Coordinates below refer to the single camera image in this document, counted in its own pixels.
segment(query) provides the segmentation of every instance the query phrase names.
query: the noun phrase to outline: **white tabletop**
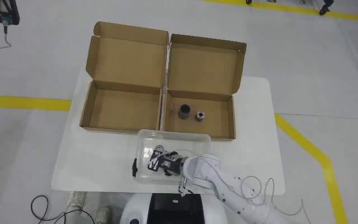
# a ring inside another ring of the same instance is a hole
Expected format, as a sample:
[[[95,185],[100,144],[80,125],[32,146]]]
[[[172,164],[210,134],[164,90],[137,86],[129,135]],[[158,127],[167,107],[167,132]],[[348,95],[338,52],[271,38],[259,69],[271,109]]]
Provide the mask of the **white tabletop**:
[[[51,186],[54,190],[86,192],[177,193],[174,185],[139,184],[132,177],[136,135],[87,131],[79,126],[88,85],[92,81],[82,67]],[[242,77],[234,94],[236,139],[212,142],[211,152],[222,161],[224,172],[241,178],[254,175],[263,184],[275,180],[275,194],[285,193],[279,141],[269,82]],[[249,184],[257,187],[255,180]],[[193,188],[195,193],[210,193]]]

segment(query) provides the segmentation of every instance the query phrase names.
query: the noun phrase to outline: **cardboard box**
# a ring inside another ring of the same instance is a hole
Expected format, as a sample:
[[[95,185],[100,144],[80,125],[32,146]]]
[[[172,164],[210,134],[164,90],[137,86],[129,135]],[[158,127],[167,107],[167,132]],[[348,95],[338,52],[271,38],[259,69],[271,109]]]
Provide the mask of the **cardboard box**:
[[[80,126],[88,130],[159,130],[167,31],[98,22],[86,71],[93,78]]]
[[[245,43],[173,34],[164,130],[235,139],[232,95],[240,87],[245,52]],[[178,116],[182,104],[191,107],[185,120]],[[198,111],[205,112],[201,122],[195,120]]]

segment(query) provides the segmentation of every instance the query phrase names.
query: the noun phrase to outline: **plastic container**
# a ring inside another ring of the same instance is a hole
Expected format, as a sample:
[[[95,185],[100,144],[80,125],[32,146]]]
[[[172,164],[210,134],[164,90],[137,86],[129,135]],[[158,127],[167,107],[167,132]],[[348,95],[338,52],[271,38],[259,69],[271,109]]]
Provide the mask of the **plastic container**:
[[[188,134],[177,132],[164,132],[160,130],[140,130],[137,142],[137,168],[138,172],[134,180],[143,184],[179,184],[179,176],[165,176],[164,171],[157,172],[147,169],[150,157],[157,145],[164,147],[166,151],[176,151],[181,156],[195,156],[186,151],[189,150],[197,155],[210,153],[210,136],[207,134]]]

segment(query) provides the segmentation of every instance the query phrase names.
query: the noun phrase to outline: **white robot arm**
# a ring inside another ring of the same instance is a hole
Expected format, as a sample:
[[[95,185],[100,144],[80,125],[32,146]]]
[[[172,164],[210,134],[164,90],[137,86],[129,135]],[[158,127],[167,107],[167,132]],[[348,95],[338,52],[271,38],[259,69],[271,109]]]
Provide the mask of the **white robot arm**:
[[[261,197],[255,197],[255,191],[246,183],[233,175],[220,170],[220,160],[212,154],[202,154],[199,157],[176,157],[173,160],[160,160],[157,156],[150,166],[167,169],[173,175],[181,175],[180,193],[185,195],[187,181],[201,188],[213,190],[216,197],[239,214],[249,224],[295,224],[297,222],[284,216],[272,205],[263,202]]]

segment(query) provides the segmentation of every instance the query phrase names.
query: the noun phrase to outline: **yellow floor line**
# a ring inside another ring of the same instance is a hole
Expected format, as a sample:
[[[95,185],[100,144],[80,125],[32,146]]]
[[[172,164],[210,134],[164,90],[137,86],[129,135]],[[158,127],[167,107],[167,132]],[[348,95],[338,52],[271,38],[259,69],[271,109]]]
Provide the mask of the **yellow floor line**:
[[[0,108],[69,111],[70,100],[0,96]]]
[[[331,160],[321,152],[314,144],[307,140],[301,133],[292,127],[279,114],[275,114],[276,125],[280,127],[288,136],[290,136],[297,144],[304,148],[311,156],[313,156],[322,166],[324,179],[328,189],[329,197],[333,213],[335,214],[337,224],[348,223],[346,212],[343,206],[340,190],[338,188],[335,172]]]
[[[252,8],[263,8],[266,10],[276,10],[276,11],[284,11],[284,12],[294,12],[294,13],[301,13],[307,15],[316,15],[318,14],[319,10],[311,9],[311,8],[300,8],[294,6],[282,6],[279,4],[274,3],[263,3],[263,2],[255,2],[252,1],[251,4],[246,4],[245,0],[203,0],[205,2],[215,2],[215,3],[224,3],[224,4],[234,4],[237,6],[246,6]],[[324,16],[326,17],[334,17],[334,18],[345,18],[347,20],[358,20],[358,15],[354,14],[346,14],[346,13],[339,13],[339,12],[327,12]]]

